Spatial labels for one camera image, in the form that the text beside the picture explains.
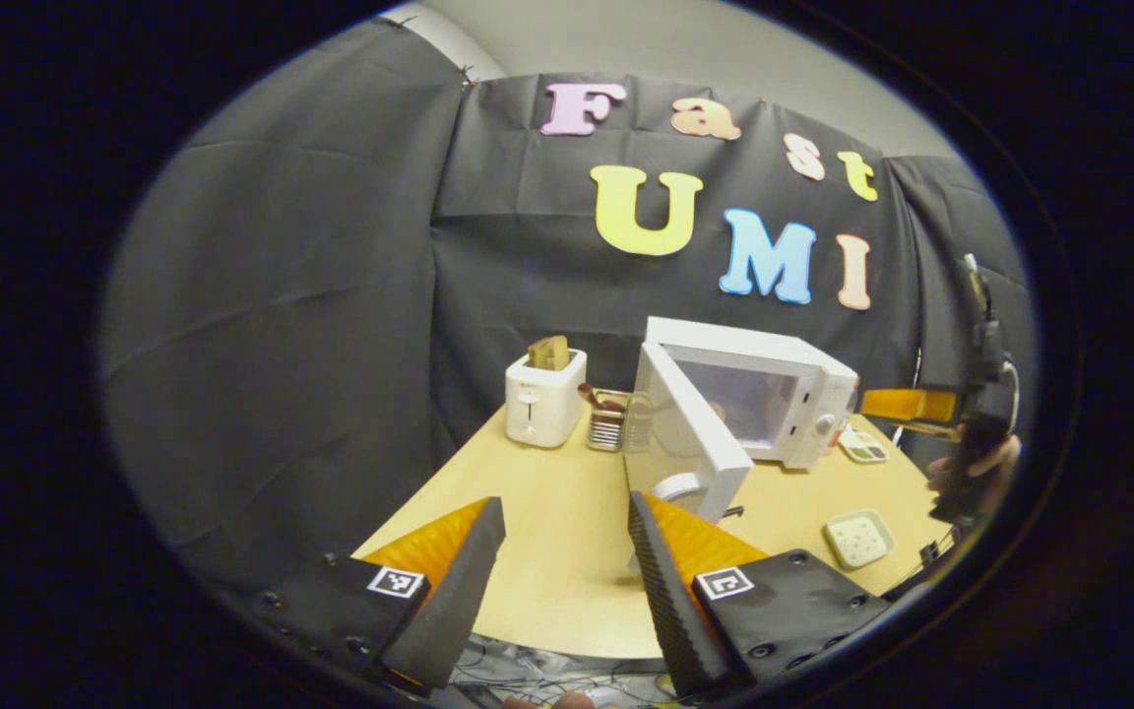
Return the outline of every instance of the small tray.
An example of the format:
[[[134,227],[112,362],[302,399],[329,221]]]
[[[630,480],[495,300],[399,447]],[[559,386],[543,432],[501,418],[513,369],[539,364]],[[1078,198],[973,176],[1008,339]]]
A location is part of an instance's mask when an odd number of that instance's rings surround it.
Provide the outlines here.
[[[895,549],[895,538],[877,510],[848,512],[824,522],[833,554],[848,569],[872,564]]]
[[[586,447],[613,453],[624,447],[624,421],[627,417],[627,407],[629,407],[629,399],[633,395],[629,391],[613,389],[594,389],[593,394],[598,396],[598,400],[617,400],[624,405],[624,412],[604,412],[604,410],[593,407],[590,407],[589,412]]]

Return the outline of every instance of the metal pencil cup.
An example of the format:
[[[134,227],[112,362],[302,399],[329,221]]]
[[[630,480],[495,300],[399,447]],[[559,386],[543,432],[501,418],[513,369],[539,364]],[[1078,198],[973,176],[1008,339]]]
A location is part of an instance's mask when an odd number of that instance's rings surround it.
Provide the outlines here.
[[[590,407],[589,439],[585,445],[594,450],[616,451],[624,445],[624,419],[629,406],[631,394],[611,389],[594,389],[598,400],[616,400],[623,404],[624,412],[607,412],[603,408]]]

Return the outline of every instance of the light wood tabletop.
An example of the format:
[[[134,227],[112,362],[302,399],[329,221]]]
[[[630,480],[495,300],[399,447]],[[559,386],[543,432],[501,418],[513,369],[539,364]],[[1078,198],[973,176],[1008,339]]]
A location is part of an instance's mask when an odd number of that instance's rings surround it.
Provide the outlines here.
[[[486,496],[503,505],[505,542],[489,579],[474,631],[517,645],[569,655],[659,657],[642,583],[629,569],[629,489],[620,453],[585,447],[589,405],[566,444],[555,449],[505,436],[505,410],[396,510],[359,548],[365,556],[401,534]],[[760,550],[802,548],[871,593],[882,593],[919,564],[923,545],[943,539],[948,525],[930,518],[933,493],[917,467],[858,414],[852,425],[887,450],[885,463],[858,464],[839,448],[810,471],[756,463],[734,504],[741,517],[720,529]],[[846,512],[878,512],[895,549],[848,571],[824,538],[824,522]]]

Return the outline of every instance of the hand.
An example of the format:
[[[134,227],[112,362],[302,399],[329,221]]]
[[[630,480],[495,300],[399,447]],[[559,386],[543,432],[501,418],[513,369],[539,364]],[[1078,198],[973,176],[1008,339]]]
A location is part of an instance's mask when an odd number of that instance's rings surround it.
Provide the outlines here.
[[[958,432],[964,436],[965,427],[958,427]],[[989,513],[996,509],[996,505],[1000,503],[1000,497],[1004,497],[1004,490],[1009,488],[1009,475],[1013,473],[1013,464],[1017,463],[1018,455],[1021,454],[1022,441],[1018,440],[1018,437],[1010,436],[1008,440],[997,445],[996,448],[991,449],[991,453],[975,461],[968,467],[968,476],[976,479],[982,473],[990,471],[991,467],[1000,466],[996,471],[995,479],[991,479],[987,492],[982,493],[982,501],[980,504],[981,513]],[[929,467],[930,481],[926,481],[926,488],[933,489],[936,492],[941,492],[951,466],[951,458],[940,458],[931,463]]]
[[[531,703],[531,701],[525,701],[523,699],[516,699],[514,697],[505,698],[501,709],[540,709],[539,706]],[[570,694],[564,694],[555,701],[553,709],[598,709],[593,704],[593,700],[587,695],[581,694],[578,691],[574,691]]]

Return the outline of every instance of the food item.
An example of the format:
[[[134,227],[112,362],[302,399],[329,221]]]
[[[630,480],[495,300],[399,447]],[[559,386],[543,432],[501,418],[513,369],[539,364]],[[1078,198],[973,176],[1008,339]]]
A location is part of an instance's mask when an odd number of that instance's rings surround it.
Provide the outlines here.
[[[569,360],[567,337],[562,335],[539,339],[527,346],[527,366],[533,369],[561,372]]]

